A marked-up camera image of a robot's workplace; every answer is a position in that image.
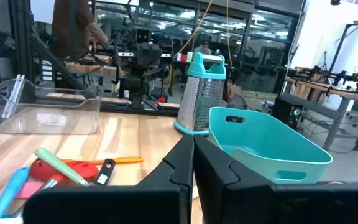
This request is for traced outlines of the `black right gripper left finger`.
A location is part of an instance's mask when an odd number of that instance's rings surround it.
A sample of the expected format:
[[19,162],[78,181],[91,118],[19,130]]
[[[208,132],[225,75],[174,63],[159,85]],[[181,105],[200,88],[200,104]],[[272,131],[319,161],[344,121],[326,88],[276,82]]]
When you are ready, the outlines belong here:
[[194,138],[184,135],[133,186],[53,187],[24,206],[25,224],[190,223]]

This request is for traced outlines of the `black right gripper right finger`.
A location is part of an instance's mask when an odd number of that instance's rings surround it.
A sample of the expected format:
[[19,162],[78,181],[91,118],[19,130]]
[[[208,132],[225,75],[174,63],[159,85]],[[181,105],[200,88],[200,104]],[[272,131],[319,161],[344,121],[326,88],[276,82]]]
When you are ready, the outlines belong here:
[[206,223],[358,224],[358,182],[275,184],[204,137],[194,142],[195,180]]

